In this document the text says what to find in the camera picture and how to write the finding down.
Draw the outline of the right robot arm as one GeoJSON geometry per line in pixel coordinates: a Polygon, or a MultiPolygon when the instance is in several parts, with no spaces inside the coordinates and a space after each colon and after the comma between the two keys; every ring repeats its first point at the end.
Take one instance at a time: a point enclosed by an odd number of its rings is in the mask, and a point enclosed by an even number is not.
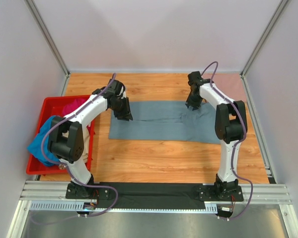
{"type": "Polygon", "coordinates": [[[197,110],[205,99],[216,110],[215,133],[221,144],[221,162],[213,185],[197,187],[202,201],[243,201],[236,172],[238,152],[247,134],[246,108],[243,101],[225,95],[210,79],[200,72],[188,74],[190,94],[186,106],[197,110]]]}

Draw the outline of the magenta t shirt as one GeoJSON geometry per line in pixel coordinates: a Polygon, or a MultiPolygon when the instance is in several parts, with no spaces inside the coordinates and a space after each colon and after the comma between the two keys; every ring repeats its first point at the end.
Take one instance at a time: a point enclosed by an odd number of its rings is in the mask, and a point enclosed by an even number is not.
{"type": "Polygon", "coordinates": [[[68,115],[69,113],[75,111],[77,108],[79,108],[81,105],[83,105],[85,102],[87,101],[87,99],[84,98],[76,98],[73,100],[73,102],[66,104],[63,107],[61,116],[65,117],[66,115],[68,115]]]}

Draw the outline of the right aluminium frame post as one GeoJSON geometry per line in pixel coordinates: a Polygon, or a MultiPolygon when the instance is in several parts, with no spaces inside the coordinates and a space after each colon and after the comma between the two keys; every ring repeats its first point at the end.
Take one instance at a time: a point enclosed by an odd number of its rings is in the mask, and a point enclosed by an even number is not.
{"type": "Polygon", "coordinates": [[[281,18],[282,14],[286,10],[287,6],[289,5],[291,1],[290,0],[281,0],[278,3],[277,8],[275,9],[272,17],[270,18],[267,26],[265,27],[262,35],[260,36],[254,50],[252,51],[250,57],[248,58],[244,68],[240,72],[240,76],[243,78],[247,75],[248,71],[250,70],[252,64],[258,57],[261,49],[264,47],[265,43],[267,42],[269,36],[271,35],[272,31],[274,30],[277,22],[281,18]]]}

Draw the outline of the bright blue t shirt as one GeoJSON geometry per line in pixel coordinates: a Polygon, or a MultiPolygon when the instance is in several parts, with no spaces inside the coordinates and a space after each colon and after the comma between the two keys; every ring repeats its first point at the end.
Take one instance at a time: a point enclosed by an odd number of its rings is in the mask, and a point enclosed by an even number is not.
{"type": "MultiPolygon", "coordinates": [[[[46,133],[50,130],[51,128],[51,123],[52,120],[54,119],[55,116],[49,117],[45,123],[40,127],[39,133],[35,136],[34,140],[29,144],[27,147],[27,150],[29,151],[30,154],[32,154],[35,158],[37,158],[44,166],[51,167],[55,165],[54,163],[50,163],[42,154],[41,151],[41,144],[43,141],[44,136],[46,133]]],[[[48,150],[48,137],[46,138],[44,142],[44,153],[49,160],[53,162],[59,162],[59,159],[55,157],[53,153],[51,153],[48,150]]]]}

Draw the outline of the beige t shirt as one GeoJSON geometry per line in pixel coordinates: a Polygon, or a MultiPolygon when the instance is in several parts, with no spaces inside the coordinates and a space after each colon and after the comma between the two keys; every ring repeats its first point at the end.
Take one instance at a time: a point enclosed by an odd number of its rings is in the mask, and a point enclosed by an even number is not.
{"type": "MultiPolygon", "coordinates": [[[[83,131],[82,132],[83,132],[84,149],[83,149],[83,153],[82,153],[82,155],[81,155],[80,158],[83,159],[83,162],[84,163],[87,163],[90,134],[89,134],[89,131],[88,131],[88,129],[86,127],[83,128],[83,131]]],[[[68,138],[69,132],[62,133],[62,135],[65,138],[68,138]]],[[[60,170],[65,170],[66,169],[64,165],[59,165],[58,167],[59,167],[60,170]]]]}

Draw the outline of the red plastic bin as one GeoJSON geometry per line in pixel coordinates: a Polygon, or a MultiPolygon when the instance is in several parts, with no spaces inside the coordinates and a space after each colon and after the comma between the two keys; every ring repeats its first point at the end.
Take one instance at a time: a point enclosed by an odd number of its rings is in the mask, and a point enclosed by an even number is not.
{"type": "MultiPolygon", "coordinates": [[[[44,100],[35,136],[39,133],[40,127],[51,116],[61,116],[63,107],[66,104],[73,102],[76,98],[88,99],[88,95],[78,96],[63,96],[63,97],[48,97],[44,100]]],[[[28,175],[51,175],[51,174],[65,174],[66,170],[60,170],[57,165],[51,167],[44,166],[37,158],[32,154],[29,156],[27,163],[26,173],[28,175]]]]}

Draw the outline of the left aluminium frame post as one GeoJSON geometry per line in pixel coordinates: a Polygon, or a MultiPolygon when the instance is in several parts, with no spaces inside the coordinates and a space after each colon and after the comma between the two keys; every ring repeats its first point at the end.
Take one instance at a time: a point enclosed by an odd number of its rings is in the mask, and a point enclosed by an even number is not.
{"type": "Polygon", "coordinates": [[[59,64],[60,68],[62,69],[62,71],[64,72],[64,74],[66,76],[68,76],[70,74],[70,71],[68,69],[68,67],[66,66],[65,61],[63,60],[49,30],[48,27],[46,26],[42,15],[40,14],[40,11],[35,3],[34,0],[25,0],[24,1],[25,4],[27,5],[30,13],[32,14],[35,22],[37,23],[44,39],[46,40],[50,50],[52,51],[52,54],[54,55],[57,63],[59,64]]]}

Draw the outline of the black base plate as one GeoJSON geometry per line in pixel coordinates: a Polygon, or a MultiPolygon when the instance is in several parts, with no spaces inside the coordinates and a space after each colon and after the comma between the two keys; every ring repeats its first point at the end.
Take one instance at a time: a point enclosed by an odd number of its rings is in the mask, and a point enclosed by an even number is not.
{"type": "Polygon", "coordinates": [[[101,188],[87,188],[68,184],[67,199],[84,199],[88,202],[99,199],[98,204],[111,205],[116,193],[109,187],[118,191],[117,202],[127,204],[197,204],[206,201],[242,202],[244,200],[241,187],[236,190],[219,192],[215,185],[198,183],[127,183],[127,182],[101,182],[101,188]]]}

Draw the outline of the grey blue t shirt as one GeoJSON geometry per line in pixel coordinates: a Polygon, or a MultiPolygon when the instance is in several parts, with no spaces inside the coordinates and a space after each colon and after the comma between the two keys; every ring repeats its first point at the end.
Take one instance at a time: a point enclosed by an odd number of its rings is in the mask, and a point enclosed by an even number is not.
{"type": "Polygon", "coordinates": [[[167,140],[220,144],[215,132],[216,110],[209,103],[187,108],[183,101],[131,102],[133,120],[111,116],[109,139],[167,140]]]}

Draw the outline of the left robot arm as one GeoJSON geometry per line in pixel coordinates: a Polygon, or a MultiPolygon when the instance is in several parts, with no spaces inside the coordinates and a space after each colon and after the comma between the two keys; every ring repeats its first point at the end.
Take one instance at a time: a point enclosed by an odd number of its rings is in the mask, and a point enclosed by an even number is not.
{"type": "Polygon", "coordinates": [[[47,149],[71,176],[66,191],[67,199],[96,199],[97,187],[93,175],[82,158],[84,130],[102,112],[111,109],[118,120],[130,121],[132,114],[125,85],[110,79],[107,86],[96,89],[87,101],[64,117],[56,116],[42,140],[41,149],[47,149]]]}

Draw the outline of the aluminium frame post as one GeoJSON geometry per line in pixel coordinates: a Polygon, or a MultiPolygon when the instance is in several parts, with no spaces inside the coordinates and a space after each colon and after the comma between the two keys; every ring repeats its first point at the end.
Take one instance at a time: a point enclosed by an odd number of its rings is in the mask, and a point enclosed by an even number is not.
{"type": "Polygon", "coordinates": [[[68,76],[70,74],[70,71],[68,69],[68,67],[66,66],[65,61],[63,60],[49,30],[48,27],[46,26],[42,15],[40,14],[40,11],[35,3],[34,0],[25,0],[24,1],[25,4],[27,5],[30,13],[32,14],[35,22],[37,23],[44,39],[46,40],[50,50],[52,51],[52,54],[54,55],[57,63],[59,64],[60,68],[62,69],[62,71],[64,72],[64,74],[66,76],[68,76]]]}
{"type": "Polygon", "coordinates": [[[271,35],[272,31],[274,30],[277,22],[281,18],[282,14],[286,10],[287,6],[289,5],[291,1],[290,0],[281,0],[278,3],[277,8],[275,9],[272,17],[270,18],[267,26],[265,27],[262,35],[260,36],[254,50],[252,51],[250,57],[248,58],[244,68],[240,72],[240,76],[243,78],[247,75],[248,71],[250,70],[252,64],[258,57],[261,49],[264,47],[265,43],[267,42],[269,36],[271,35]]]}

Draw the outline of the folded pink t shirt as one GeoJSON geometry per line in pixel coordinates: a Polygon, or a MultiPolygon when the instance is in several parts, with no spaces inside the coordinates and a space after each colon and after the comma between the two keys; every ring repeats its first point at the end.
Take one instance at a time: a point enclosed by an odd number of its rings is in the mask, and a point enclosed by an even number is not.
{"type": "Polygon", "coordinates": [[[242,80],[238,73],[216,73],[213,77],[213,83],[219,90],[235,101],[247,102],[242,80]]]}

